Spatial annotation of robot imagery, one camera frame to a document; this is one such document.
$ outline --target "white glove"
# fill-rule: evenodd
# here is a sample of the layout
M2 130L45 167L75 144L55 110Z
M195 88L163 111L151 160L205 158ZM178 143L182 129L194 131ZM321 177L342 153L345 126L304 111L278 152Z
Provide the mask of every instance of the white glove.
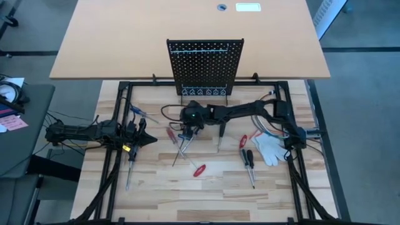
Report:
M257 146L257 150L261 153L268 166L277 166L278 159L285 161L287 150L279 145L280 140L278 138L261 133L254 135L251 141Z

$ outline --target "pink sticky note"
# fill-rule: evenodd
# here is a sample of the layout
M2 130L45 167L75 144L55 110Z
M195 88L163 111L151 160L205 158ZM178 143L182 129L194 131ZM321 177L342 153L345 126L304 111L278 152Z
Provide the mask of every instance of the pink sticky note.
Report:
M0 118L0 124L5 126L9 131L25 128L28 126L26 122L15 115Z

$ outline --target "white label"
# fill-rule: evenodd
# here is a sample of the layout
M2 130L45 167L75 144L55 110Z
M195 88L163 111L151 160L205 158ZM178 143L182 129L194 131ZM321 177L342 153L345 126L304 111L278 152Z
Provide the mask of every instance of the white label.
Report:
M236 3L236 11L259 12L261 11L261 5L259 3Z

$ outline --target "wooden workbench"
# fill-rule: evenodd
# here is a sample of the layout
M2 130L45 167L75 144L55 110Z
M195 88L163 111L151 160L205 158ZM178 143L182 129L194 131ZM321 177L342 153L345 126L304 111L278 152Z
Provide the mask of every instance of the wooden workbench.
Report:
M117 86L118 81L102 84L96 109L100 121L113 114ZM289 87L297 125L313 128L314 119L304 81L289 81ZM270 90L265 86L235 86L229 104L252 102ZM197 97L195 100L201 104L224 104L223 97ZM168 121L161 115L160 107L179 104L179 101L174 86L133 88L131 102L161 124L147 120L146 132L157 137L158 142L139 150L128 192L125 191L127 159L121 166L112 220L125 217L126 221L284 222L287 217L296 218L288 165L279 162L276 167L266 166L254 144L248 141L246 149L254 150L256 170L256 189L251 187L238 153L241 136L255 131L248 117L227 123L218 154L218 126L206 126L200 133L186 152L197 165L206 164L207 169L201 176L192 177L194 167L183 159L178 159L172 167L176 149L165 132ZM188 101L189 98L184 98L184 103ZM169 108L167 112L176 118L179 110ZM321 148L318 143L309 141L308 144ZM311 148L304 149L303 154L312 192L330 214L337 216L324 158ZM86 152L71 218L80 215L97 193L104 157L105 149ZM306 216L304 196L300 193ZM103 217L107 201L108 194L103 204Z
M79 0L50 78L171 78L167 39L242 38L237 78L330 76L305 0Z

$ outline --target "pegboard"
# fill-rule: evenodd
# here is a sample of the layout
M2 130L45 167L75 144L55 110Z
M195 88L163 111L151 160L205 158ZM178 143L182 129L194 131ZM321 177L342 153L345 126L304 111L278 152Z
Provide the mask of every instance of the pegboard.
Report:
M244 40L167 40L177 95L231 95Z

